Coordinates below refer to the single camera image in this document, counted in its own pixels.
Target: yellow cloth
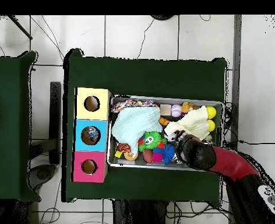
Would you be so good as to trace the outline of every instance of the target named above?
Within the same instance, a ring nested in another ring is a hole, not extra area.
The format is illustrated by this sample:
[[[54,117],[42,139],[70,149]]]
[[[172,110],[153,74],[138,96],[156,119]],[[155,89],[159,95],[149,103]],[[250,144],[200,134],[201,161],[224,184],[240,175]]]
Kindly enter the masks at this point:
[[[203,140],[209,135],[207,123],[208,113],[207,108],[202,106],[197,110],[188,112],[183,118],[177,122],[169,122],[164,128],[165,133],[169,136],[175,131],[185,131]]]

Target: metal tray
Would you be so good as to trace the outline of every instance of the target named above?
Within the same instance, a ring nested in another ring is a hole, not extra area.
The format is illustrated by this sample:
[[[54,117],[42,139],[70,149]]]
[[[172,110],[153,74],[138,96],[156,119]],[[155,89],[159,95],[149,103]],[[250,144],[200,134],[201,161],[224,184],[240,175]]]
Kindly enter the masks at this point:
[[[116,141],[111,135],[111,129],[114,125],[115,120],[117,119],[118,113],[112,112],[112,107],[117,102],[124,102],[125,100],[134,100],[134,101],[145,101],[153,100],[158,104],[182,104],[183,102],[191,102],[194,106],[213,106],[216,109],[216,116],[213,118],[215,122],[215,130],[211,132],[212,141],[217,146],[221,146],[223,141],[223,122],[224,122],[224,105],[220,101],[207,101],[207,100],[189,100],[189,99],[171,99],[171,98],[160,98],[160,97],[146,97],[146,96],[124,96],[115,94],[110,98],[110,123],[108,126],[108,145],[107,145],[107,163],[110,166],[114,167],[136,167],[136,168],[145,168],[145,169],[168,169],[168,170],[194,170],[190,168],[187,164],[184,163],[152,163],[147,164],[143,157],[142,153],[139,152],[139,156],[134,161],[126,160],[125,158],[115,157],[115,151],[117,149]],[[171,121],[177,121],[179,118],[166,116]],[[177,147],[176,142],[171,142],[175,148]]]

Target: dark green table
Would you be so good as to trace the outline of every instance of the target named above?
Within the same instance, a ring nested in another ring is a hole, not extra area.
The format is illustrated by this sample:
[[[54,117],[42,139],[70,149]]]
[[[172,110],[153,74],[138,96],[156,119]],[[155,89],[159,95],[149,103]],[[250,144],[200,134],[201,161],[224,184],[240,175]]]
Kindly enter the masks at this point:
[[[29,70],[34,51],[0,57],[0,199],[39,201],[27,184],[29,168]]]
[[[219,206],[220,177],[202,171],[109,167],[104,183],[70,182],[74,88],[103,88],[112,94],[224,101],[224,58],[204,61],[83,58],[71,50],[64,60],[62,199],[117,198],[210,201]]]

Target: round hole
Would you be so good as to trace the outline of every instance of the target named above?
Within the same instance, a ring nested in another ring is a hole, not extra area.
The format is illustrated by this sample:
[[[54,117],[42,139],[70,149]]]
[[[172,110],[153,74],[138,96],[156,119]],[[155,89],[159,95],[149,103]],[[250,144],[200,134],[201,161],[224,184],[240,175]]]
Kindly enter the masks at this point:
[[[96,96],[89,96],[84,100],[84,107],[87,111],[97,111],[100,107],[99,99]]]
[[[96,162],[93,160],[85,160],[82,164],[82,170],[87,174],[95,173],[97,170]]]
[[[95,145],[100,140],[100,131],[95,126],[85,127],[80,138],[86,145]]]

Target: pink box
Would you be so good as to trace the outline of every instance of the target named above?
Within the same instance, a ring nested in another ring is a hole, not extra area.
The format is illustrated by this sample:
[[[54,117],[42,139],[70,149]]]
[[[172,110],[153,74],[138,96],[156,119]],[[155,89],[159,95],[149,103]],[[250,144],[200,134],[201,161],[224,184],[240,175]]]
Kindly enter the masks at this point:
[[[82,164],[86,160],[92,160],[95,162],[97,168],[93,174],[87,174],[82,170]],[[105,159],[105,152],[75,151],[75,160],[73,163],[73,182],[103,183],[106,174],[107,162]]]

